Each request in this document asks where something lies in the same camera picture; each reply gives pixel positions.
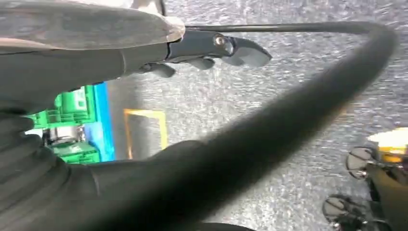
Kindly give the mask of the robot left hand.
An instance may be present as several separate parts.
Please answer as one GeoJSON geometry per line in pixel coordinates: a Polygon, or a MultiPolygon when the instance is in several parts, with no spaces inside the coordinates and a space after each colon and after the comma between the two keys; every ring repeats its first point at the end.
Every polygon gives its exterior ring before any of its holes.
{"type": "Polygon", "coordinates": [[[212,67],[214,58],[234,65],[264,66],[268,51],[248,39],[189,30],[174,42],[107,50],[3,50],[0,56],[0,208],[28,209],[102,193],[136,175],[139,163],[66,164],[33,128],[29,114],[49,108],[56,96],[84,85],[134,73],[171,76],[168,63],[212,67]]]}

